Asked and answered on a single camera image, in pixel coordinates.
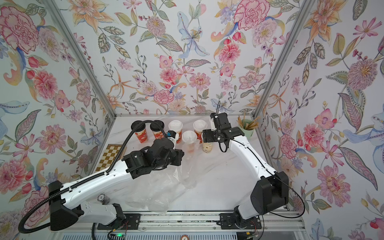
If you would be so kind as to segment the clear plastic carrier bag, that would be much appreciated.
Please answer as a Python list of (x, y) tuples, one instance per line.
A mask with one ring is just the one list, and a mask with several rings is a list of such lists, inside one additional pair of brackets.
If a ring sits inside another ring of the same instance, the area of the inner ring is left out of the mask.
[(208, 154), (203, 152), (200, 141), (184, 143), (183, 151), (182, 184), (186, 189), (193, 189), (198, 179), (206, 173)]

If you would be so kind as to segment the white lid beige cup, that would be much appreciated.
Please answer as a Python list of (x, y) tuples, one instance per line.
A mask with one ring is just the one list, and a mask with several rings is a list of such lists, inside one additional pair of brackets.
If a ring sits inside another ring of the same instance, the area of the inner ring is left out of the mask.
[(213, 143), (204, 143), (202, 146), (202, 150), (204, 153), (210, 153), (213, 149)]

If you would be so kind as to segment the white lid floral cup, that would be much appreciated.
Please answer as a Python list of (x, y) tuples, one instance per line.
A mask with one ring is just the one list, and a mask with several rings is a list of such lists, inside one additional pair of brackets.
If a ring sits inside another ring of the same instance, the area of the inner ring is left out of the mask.
[(197, 143), (197, 134), (194, 131), (185, 131), (182, 135), (185, 153), (193, 154)]

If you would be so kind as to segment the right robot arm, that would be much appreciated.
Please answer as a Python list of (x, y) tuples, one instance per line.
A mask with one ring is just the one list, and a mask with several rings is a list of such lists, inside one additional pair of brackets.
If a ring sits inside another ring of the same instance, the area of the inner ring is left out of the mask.
[(252, 173), (254, 189), (248, 199), (234, 208), (227, 220), (230, 226), (244, 229), (253, 218), (270, 213), (289, 202), (289, 178), (277, 172), (252, 147), (239, 127), (232, 127), (226, 113), (210, 114), (211, 128), (203, 130), (204, 143), (222, 143)]

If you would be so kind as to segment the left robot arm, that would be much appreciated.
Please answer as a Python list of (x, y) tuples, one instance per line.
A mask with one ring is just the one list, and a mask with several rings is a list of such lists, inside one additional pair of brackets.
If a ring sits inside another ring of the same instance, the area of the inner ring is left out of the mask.
[(173, 141), (162, 138), (155, 140), (150, 147), (125, 155), (110, 172), (92, 174), (84, 184), (64, 184), (61, 189), (69, 188), (69, 191), (50, 201), (51, 231), (61, 231), (76, 223), (96, 223), (114, 229), (123, 225), (126, 216), (120, 204), (93, 204), (89, 199), (152, 171), (163, 170), (169, 165), (178, 167), (184, 155), (182, 150), (175, 148)]

